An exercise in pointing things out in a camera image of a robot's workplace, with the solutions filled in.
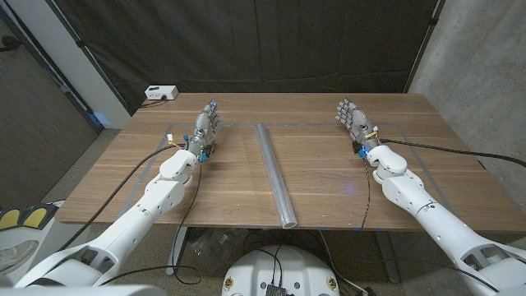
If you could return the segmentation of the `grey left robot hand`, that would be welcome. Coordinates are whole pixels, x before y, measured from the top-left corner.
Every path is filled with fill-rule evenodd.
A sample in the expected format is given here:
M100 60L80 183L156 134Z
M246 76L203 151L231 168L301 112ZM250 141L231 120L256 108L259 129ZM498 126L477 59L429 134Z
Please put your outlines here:
M196 118L194 131L188 140L187 150L194 154L199 161L210 157L215 145L215 134L221 123L218 106L211 100Z

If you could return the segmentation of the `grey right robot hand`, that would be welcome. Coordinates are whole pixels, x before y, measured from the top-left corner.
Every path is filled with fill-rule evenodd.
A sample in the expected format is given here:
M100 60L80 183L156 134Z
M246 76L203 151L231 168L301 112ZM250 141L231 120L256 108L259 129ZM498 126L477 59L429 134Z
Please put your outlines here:
M365 150L372 150L381 145L377 137L377 127L371 124L366 114L354 102L344 98L336 109L336 121L348 129L353 141Z

